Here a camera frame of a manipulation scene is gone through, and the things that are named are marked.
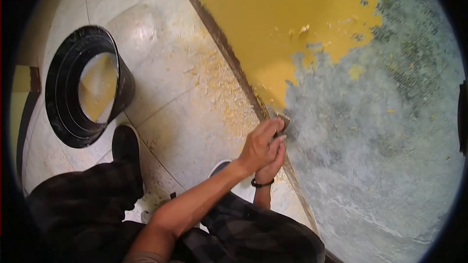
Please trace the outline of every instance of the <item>plaid pants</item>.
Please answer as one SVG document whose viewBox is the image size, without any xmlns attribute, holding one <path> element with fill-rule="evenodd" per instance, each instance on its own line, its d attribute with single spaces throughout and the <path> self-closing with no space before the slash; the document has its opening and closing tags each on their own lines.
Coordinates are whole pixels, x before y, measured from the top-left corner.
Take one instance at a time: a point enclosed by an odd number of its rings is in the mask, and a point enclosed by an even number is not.
<svg viewBox="0 0 468 263">
<path fill-rule="evenodd" d="M 27 197 L 34 219 L 59 260 L 121 262 L 145 226 L 124 221 L 143 196 L 137 164 L 114 161 L 52 177 Z M 176 242 L 183 262 L 318 262 L 320 238 L 305 225 L 228 193 L 199 228 Z"/>
</svg>

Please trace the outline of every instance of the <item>sanding block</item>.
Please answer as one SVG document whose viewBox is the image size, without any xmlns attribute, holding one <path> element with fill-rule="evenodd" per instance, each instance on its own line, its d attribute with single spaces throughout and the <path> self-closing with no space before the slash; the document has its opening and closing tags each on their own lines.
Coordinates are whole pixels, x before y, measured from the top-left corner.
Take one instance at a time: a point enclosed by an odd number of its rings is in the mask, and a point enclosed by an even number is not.
<svg viewBox="0 0 468 263">
<path fill-rule="evenodd" d="M 267 106 L 267 111 L 268 111 L 268 114 L 270 115 L 270 118 L 273 119 L 273 118 L 281 118 L 283 121 L 284 121 L 284 128 L 283 130 L 281 131 L 278 131 L 275 133 L 275 135 L 273 136 L 273 138 L 277 138 L 279 136 L 282 136 L 284 135 L 284 132 L 286 130 L 286 128 L 289 126 L 289 123 L 291 122 L 291 119 L 286 116 L 285 114 L 283 113 L 279 113 L 277 111 L 275 111 L 273 108 L 271 108 L 270 106 Z"/>
</svg>

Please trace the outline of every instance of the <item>gray surface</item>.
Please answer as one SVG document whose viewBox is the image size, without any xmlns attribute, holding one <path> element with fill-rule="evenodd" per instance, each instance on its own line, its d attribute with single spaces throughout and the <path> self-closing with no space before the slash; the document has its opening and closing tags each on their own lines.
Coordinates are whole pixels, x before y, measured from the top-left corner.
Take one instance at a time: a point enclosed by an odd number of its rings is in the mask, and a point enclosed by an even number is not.
<svg viewBox="0 0 468 263">
<path fill-rule="evenodd" d="M 288 154 L 332 253 L 347 263 L 417 262 L 459 187 L 465 76 L 436 0 L 381 0 L 378 10 L 371 44 L 339 63 L 319 54 L 310 72 L 293 56 Z M 366 70 L 356 81 L 353 64 Z"/>
</svg>

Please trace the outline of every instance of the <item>black bracelet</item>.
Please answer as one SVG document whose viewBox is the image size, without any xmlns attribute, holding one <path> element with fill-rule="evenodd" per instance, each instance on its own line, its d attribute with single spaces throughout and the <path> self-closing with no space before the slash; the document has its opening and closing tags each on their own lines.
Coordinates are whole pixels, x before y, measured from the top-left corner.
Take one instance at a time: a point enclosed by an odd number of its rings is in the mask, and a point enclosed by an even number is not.
<svg viewBox="0 0 468 263">
<path fill-rule="evenodd" d="M 252 184 L 252 186 L 254 186 L 255 188 L 262 188 L 262 187 L 265 187 L 265 186 L 270 186 L 271 184 L 273 184 L 275 182 L 275 179 L 273 179 L 271 182 L 267 183 L 267 184 L 257 184 L 255 183 L 255 178 L 252 179 L 252 182 L 250 182 L 250 184 Z"/>
</svg>

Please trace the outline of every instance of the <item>black bucket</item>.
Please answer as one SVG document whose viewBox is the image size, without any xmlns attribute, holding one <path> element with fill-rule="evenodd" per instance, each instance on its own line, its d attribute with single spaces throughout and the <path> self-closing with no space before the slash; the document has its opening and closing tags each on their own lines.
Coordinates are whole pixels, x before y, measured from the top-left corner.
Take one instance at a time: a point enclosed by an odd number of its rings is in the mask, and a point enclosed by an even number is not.
<svg viewBox="0 0 468 263">
<path fill-rule="evenodd" d="M 107 122 L 91 120 L 79 102 L 79 83 L 86 64 L 96 55 L 115 55 L 117 88 Z M 120 57 L 114 39 L 100 26 L 83 26 L 60 45 L 45 83 L 45 108 L 55 134 L 66 145 L 82 149 L 93 144 L 107 124 L 123 112 L 135 95 L 135 80 Z"/>
</svg>

